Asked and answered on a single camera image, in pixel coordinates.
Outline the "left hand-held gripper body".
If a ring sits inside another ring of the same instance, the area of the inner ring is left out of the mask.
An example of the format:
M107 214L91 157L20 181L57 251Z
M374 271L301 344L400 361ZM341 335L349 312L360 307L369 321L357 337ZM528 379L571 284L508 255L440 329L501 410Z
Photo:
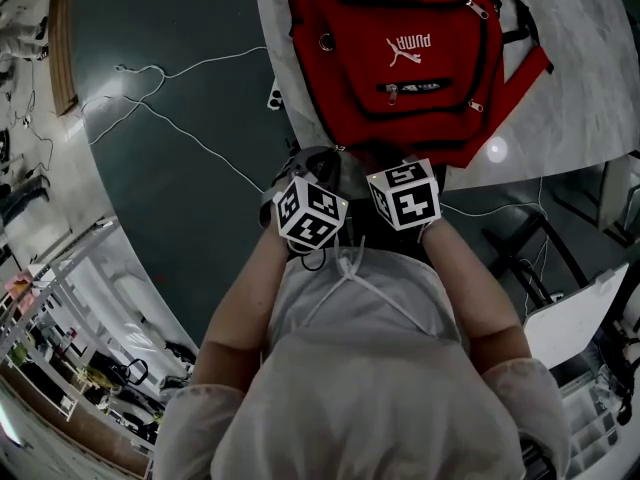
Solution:
M272 222L292 252L328 245L345 224L349 202L311 173L285 175L261 195L260 223Z

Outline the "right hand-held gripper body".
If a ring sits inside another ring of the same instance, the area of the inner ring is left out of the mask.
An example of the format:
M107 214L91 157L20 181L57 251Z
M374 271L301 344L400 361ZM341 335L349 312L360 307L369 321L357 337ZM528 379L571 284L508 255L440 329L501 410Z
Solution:
M428 159L366 177L376 210L396 231L429 225L441 217L439 186Z

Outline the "red backpack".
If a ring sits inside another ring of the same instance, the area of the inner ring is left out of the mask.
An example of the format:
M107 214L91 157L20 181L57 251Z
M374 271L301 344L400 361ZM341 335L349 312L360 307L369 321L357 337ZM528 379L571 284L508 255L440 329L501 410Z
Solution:
M552 63L520 0L287 0L330 140L464 168Z

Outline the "person's left forearm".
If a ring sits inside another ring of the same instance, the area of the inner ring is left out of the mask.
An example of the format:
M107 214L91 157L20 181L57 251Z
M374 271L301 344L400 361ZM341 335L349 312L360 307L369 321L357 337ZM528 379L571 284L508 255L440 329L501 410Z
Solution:
M270 224L214 311L196 358L192 385L249 389L260 368L288 256L277 226Z

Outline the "person's right forearm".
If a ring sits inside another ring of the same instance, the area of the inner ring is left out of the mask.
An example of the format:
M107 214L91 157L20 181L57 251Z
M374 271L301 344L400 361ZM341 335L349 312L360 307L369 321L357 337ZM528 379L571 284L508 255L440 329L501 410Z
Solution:
M531 357L519 316L506 291L458 232L444 219L430 224L421 244L468 339L479 373Z

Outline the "black chair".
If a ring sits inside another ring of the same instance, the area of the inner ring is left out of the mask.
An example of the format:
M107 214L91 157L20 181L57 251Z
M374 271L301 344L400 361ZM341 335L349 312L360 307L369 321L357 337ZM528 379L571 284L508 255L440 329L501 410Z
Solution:
M530 215L508 238L502 239L487 229L483 229L482 234L498 255L489 267L493 276L500 278L507 271L511 272L532 300L534 307L542 309L553 303L551 294L544 287L542 279L535 273L534 268L528 266L519 256L519 252L538 231L541 231L557 250L577 285L580 288L587 287L589 281L578 262L553 226L541 213Z

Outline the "person's white shirt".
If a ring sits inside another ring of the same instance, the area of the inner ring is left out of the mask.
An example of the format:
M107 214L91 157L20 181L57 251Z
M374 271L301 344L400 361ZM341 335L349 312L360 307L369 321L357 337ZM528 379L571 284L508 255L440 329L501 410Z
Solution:
M523 480L527 443L566 473L566 415L540 361L477 372L422 262L355 247L324 261L286 265L246 392L173 396L155 480Z

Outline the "white marble table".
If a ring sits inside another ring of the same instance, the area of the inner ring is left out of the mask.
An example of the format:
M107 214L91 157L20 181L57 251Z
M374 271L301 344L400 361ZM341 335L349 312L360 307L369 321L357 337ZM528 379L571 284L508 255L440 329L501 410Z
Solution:
M640 64L623 0L522 0L554 65L464 169L458 190L574 171L640 147Z

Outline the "grey padded chair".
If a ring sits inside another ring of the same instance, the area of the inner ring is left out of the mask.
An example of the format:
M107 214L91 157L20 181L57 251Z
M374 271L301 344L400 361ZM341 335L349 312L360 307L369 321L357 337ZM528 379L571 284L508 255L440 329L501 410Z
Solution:
M633 166L640 166L640 150L604 163L599 192L594 196L583 189L578 192L595 208L595 215L553 193L553 200L560 207L604 233L624 248L640 241L640 182L632 184Z

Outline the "white metal shelf rack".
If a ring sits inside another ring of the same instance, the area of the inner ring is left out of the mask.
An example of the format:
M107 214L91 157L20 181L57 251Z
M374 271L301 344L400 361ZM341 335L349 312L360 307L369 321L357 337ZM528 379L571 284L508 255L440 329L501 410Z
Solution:
M74 358L73 372L78 373L88 366L95 352L104 355L110 353L106 343L110 334L103 324L96 328L91 326L90 309L76 296L70 275L97 246L118 229L118 219L109 217L97 221L77 236L67 233L56 241L37 263L32 280L25 291L17 296L0 324L0 358L8 359L15 345L21 344L27 351L27 359L35 363L64 392L62 401L55 408L66 419L71 418L78 406L96 417L100 417L101 413L92 408L84 397L88 383L83 381L81 387L76 388L68 382L31 343L28 335L43 316L50 315L57 308L69 314L73 320L70 329L87 342L83 354Z

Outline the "low wooden platform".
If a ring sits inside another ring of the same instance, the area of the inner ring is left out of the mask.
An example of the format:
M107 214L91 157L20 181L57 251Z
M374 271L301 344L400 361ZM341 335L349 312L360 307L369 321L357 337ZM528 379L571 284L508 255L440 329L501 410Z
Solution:
M70 0L49 0L49 69L54 112L60 117L77 103L71 64Z

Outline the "clear plastic organiser box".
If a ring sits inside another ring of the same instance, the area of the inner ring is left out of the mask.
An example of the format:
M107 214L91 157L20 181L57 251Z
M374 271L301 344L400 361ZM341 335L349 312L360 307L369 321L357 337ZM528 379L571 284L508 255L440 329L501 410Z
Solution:
M622 480L635 462L628 437L617 421L622 401L602 367L561 388L570 426L570 459L566 480Z

